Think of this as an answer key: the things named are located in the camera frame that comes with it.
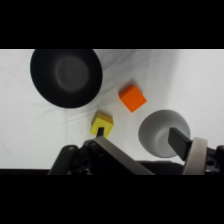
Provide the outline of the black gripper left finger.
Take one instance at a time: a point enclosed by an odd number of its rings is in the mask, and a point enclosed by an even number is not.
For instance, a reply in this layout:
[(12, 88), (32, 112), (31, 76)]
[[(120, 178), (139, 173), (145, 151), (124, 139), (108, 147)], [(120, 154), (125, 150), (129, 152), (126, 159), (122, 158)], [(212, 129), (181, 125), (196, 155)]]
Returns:
[(91, 170), (95, 174), (108, 175), (153, 175), (139, 162), (120, 150), (104, 137), (104, 128), (100, 127), (97, 136), (89, 143), (92, 153)]

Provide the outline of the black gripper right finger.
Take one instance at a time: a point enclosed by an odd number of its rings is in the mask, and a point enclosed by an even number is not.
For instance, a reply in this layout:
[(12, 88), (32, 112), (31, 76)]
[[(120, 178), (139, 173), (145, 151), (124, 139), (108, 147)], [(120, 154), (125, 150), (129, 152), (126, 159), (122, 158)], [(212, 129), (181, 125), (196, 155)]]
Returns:
[(184, 161), (183, 175), (204, 175), (207, 159), (207, 141), (203, 138), (187, 138), (177, 128), (171, 128), (168, 143)]

